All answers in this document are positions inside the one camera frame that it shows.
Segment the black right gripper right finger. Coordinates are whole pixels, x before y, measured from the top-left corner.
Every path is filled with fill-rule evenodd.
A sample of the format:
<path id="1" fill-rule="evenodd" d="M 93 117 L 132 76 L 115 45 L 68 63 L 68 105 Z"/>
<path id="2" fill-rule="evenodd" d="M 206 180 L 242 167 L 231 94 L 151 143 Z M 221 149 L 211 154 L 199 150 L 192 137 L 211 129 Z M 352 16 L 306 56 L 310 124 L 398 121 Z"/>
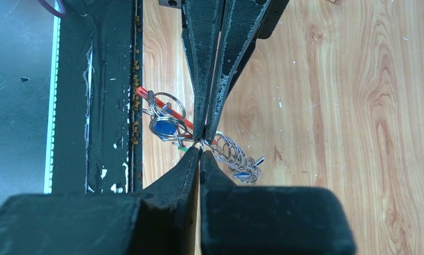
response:
<path id="1" fill-rule="evenodd" d="M 203 254 L 355 254 L 342 204 L 312 186 L 238 186 L 210 151 L 200 159 Z"/>

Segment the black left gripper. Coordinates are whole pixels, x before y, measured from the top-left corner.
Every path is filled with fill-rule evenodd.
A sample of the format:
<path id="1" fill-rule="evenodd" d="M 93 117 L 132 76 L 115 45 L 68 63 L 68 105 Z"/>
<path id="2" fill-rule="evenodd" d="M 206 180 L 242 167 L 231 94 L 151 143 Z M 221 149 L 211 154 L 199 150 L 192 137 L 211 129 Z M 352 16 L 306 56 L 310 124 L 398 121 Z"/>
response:
<path id="1" fill-rule="evenodd" d="M 181 39 L 194 92 L 195 141 L 204 138 L 204 129 L 205 135 L 215 135 L 225 101 L 252 56 L 256 41 L 271 36 L 287 4 L 226 1 L 221 26 L 223 1 L 159 0 L 160 6 L 181 8 Z"/>

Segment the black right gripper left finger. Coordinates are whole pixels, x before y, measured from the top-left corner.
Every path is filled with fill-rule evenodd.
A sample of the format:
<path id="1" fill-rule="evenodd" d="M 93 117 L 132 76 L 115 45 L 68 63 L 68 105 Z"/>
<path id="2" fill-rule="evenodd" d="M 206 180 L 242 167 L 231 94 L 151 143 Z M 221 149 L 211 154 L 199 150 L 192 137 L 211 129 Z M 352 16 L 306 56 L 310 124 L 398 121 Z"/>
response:
<path id="1" fill-rule="evenodd" d="M 138 193 L 12 196 L 0 206 L 0 254 L 193 254 L 198 158 L 188 149 Z"/>

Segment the key with green tag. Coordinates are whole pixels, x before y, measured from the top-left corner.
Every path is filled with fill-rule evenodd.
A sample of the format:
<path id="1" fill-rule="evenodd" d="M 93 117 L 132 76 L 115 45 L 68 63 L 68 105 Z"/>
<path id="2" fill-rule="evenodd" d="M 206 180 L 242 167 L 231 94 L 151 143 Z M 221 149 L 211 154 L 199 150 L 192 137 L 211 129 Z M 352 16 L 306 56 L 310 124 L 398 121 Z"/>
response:
<path id="1" fill-rule="evenodd" d="M 178 146 L 177 149 L 180 150 L 180 151 L 186 152 L 189 149 L 189 147 L 188 146 L 183 146 L 183 147 Z"/>

